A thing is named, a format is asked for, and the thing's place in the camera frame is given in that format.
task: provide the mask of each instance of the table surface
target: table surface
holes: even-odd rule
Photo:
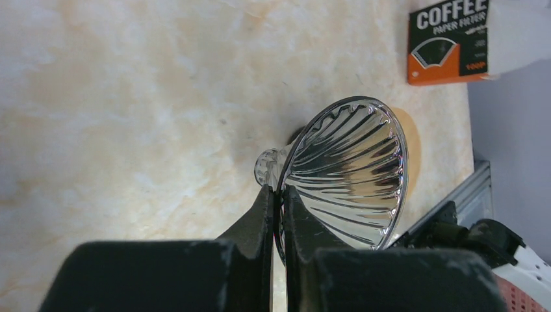
[[[405,81],[429,2],[1,1],[0,311],[36,310],[82,242],[218,236],[260,152],[348,96],[404,125],[406,229],[473,171],[466,86]]]

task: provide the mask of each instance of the orange and black box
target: orange and black box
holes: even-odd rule
[[[409,15],[407,82],[462,83],[488,76],[489,0],[448,0]]]

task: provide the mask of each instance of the white plastic part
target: white plastic part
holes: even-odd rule
[[[528,246],[519,246],[515,259],[518,261],[517,265],[506,264],[492,271],[551,311],[551,266]]]

